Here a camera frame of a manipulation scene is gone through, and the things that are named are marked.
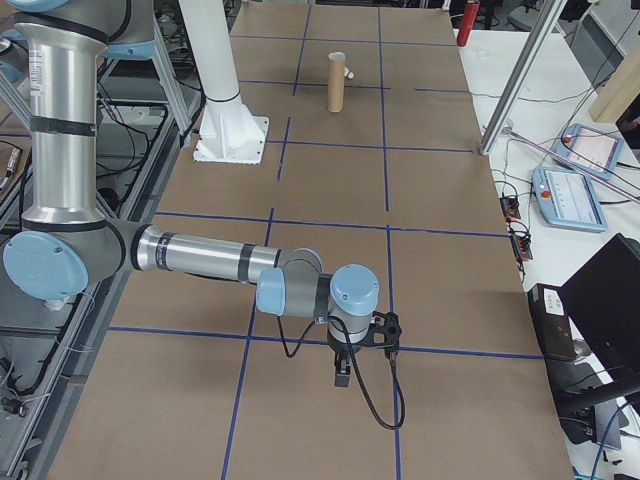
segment computer screen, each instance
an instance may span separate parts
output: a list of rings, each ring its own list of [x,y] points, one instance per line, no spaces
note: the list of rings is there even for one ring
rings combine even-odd
[[[615,235],[558,291],[593,353],[614,380],[640,373],[640,244]],[[638,402],[640,394],[628,395]]]

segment red object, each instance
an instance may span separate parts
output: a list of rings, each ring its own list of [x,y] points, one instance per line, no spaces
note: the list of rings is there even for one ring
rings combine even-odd
[[[478,16],[478,10],[480,9],[480,2],[469,0],[467,6],[464,9],[464,16],[460,23],[458,30],[458,38],[456,43],[459,47],[464,47],[469,39],[469,34],[473,28],[473,24],[476,23],[476,17]]]

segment electronic device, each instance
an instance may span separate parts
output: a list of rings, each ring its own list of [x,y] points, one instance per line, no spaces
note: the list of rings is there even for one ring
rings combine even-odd
[[[607,222],[593,184],[584,175],[559,167],[537,167],[533,190],[544,219],[554,227],[604,232]]]
[[[527,293],[529,312],[545,358],[573,362],[576,359],[569,317],[558,296],[558,287],[535,284]]]
[[[591,395],[591,405],[623,395],[629,401],[640,402],[640,394],[635,393],[640,391],[638,292],[640,244],[621,234],[615,235],[558,290],[567,313],[614,380],[601,387],[607,387],[606,395]],[[634,408],[640,413],[640,403]]]
[[[609,180],[618,163],[624,141],[580,123],[569,126],[553,144],[553,151],[598,177]]]

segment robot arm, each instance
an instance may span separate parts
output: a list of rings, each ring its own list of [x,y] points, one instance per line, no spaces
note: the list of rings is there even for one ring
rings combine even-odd
[[[382,347],[395,358],[401,332],[397,317],[375,312],[379,284],[366,267],[348,265],[326,274],[310,250],[285,251],[167,233],[153,225],[106,219],[96,208],[96,61],[103,54],[132,59],[151,55],[152,0],[7,1],[21,11],[16,28],[29,43],[34,166],[33,205],[23,214],[27,230],[13,237],[3,253],[6,271],[16,285],[36,298],[61,299],[132,269],[254,284],[259,310],[329,324],[336,385],[346,386],[354,347]],[[183,2],[188,25],[197,14],[194,3],[198,2]],[[248,110],[243,110],[239,93],[216,100],[234,82],[228,91],[235,92],[237,79],[222,4],[213,4],[210,10],[222,16],[216,25],[224,30],[214,35],[221,39],[214,49],[220,50],[219,55],[214,56],[222,60],[212,60],[219,61],[217,70],[204,69],[217,75],[215,81],[203,79],[207,104],[213,107],[204,121],[209,118],[217,125],[212,127],[214,137],[228,136],[222,150],[240,152],[242,141],[228,127],[237,112],[245,115],[239,123],[246,125]],[[198,44],[196,59],[198,51],[207,51],[201,36],[202,32],[192,35]],[[218,71],[224,68],[232,71]],[[245,140],[254,141],[255,129],[248,130]],[[382,334],[384,342],[376,344],[374,334]]]

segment label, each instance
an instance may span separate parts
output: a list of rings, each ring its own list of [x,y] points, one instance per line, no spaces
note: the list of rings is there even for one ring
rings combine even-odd
[[[544,309],[551,315],[564,316],[564,308],[555,290],[544,289]]]
[[[44,52],[39,50],[29,50],[29,84],[32,97],[45,94]]]

